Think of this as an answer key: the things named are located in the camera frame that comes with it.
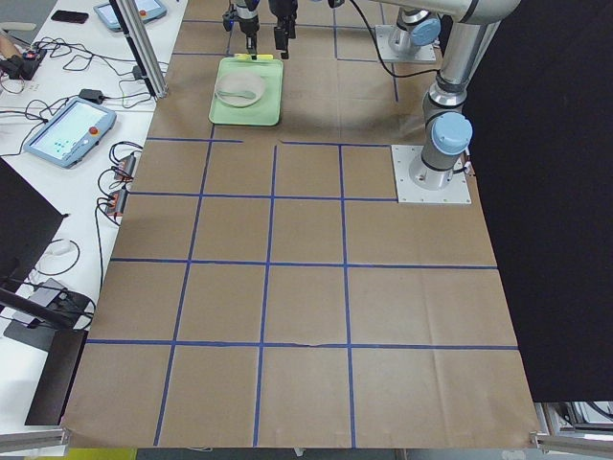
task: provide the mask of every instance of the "person's arm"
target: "person's arm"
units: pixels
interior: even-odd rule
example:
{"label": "person's arm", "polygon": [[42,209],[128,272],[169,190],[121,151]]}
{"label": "person's arm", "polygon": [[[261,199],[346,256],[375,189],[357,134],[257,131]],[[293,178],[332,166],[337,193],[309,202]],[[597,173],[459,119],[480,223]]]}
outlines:
{"label": "person's arm", "polygon": [[19,51],[15,48],[15,45],[3,35],[0,35],[0,55],[4,58],[12,58],[14,55],[19,56]]}

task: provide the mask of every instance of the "green tray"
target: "green tray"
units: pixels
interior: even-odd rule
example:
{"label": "green tray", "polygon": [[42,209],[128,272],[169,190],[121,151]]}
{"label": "green tray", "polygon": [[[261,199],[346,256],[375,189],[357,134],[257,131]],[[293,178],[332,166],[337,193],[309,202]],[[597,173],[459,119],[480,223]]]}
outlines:
{"label": "green tray", "polygon": [[272,127],[279,122],[281,114],[281,91],[284,64],[277,59],[225,57],[219,63],[217,78],[229,72],[249,70],[264,79],[266,89],[259,101],[247,107],[232,107],[223,103],[215,94],[211,102],[209,120],[218,125],[250,125]]}

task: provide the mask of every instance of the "white round object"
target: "white round object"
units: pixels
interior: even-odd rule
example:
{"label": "white round object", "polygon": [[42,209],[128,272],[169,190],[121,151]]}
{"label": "white round object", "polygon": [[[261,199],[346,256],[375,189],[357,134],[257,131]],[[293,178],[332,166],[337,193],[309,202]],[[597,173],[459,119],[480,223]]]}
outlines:
{"label": "white round object", "polygon": [[[248,70],[240,70],[224,75],[215,84],[216,97],[233,107],[246,107],[261,99],[266,90],[266,82],[262,77]],[[255,98],[232,96],[232,93],[252,92]]]}

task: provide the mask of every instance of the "white mounting plate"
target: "white mounting plate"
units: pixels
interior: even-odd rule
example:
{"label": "white mounting plate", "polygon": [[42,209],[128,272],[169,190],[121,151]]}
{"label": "white mounting plate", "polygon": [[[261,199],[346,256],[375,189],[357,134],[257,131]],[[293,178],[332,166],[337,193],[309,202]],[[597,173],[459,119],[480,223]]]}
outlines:
{"label": "white mounting plate", "polygon": [[376,44],[384,62],[413,62],[416,64],[430,64],[436,62],[437,55],[434,54],[432,45],[422,46],[416,53],[403,54],[397,53],[390,48],[389,37],[396,26],[375,26]]}
{"label": "white mounting plate", "polygon": [[[423,189],[409,177],[409,165],[422,149],[423,146],[392,146],[398,203],[470,204],[472,201],[463,172],[454,174],[444,189],[434,192]],[[461,167],[462,161],[458,160],[455,169]]]}

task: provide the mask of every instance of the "brown cardboard surface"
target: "brown cardboard surface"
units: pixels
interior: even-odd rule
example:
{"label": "brown cardboard surface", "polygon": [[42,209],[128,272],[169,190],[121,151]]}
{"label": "brown cardboard surface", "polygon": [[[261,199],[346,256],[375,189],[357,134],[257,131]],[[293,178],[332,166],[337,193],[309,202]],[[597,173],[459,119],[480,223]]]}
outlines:
{"label": "brown cardboard surface", "polygon": [[305,1],[280,123],[212,126],[219,61],[244,52],[226,8],[188,5],[67,408],[77,443],[526,446],[476,179],[467,206],[396,203],[389,146],[422,142],[433,74],[393,81],[350,4]]}

